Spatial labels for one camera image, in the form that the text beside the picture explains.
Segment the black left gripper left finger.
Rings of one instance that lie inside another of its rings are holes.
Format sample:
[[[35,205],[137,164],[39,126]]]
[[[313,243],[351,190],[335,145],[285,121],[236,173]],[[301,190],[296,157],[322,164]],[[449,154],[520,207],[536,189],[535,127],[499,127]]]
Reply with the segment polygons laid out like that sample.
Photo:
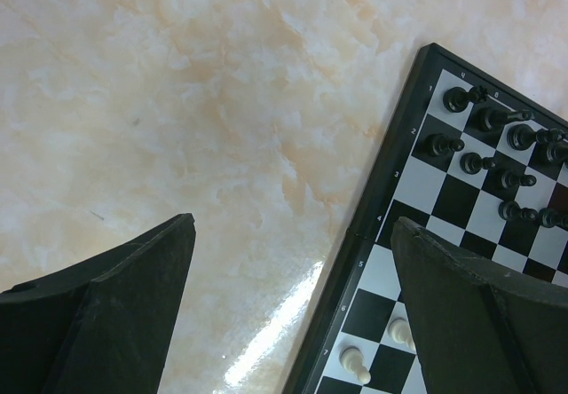
[[[1,294],[4,393],[155,393],[196,239],[179,214]]]

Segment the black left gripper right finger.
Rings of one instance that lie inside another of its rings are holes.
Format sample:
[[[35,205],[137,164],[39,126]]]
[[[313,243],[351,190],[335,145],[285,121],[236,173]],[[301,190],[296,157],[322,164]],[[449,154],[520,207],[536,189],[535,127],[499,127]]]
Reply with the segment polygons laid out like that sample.
[[[407,217],[390,238],[429,393],[565,393],[567,290]]]

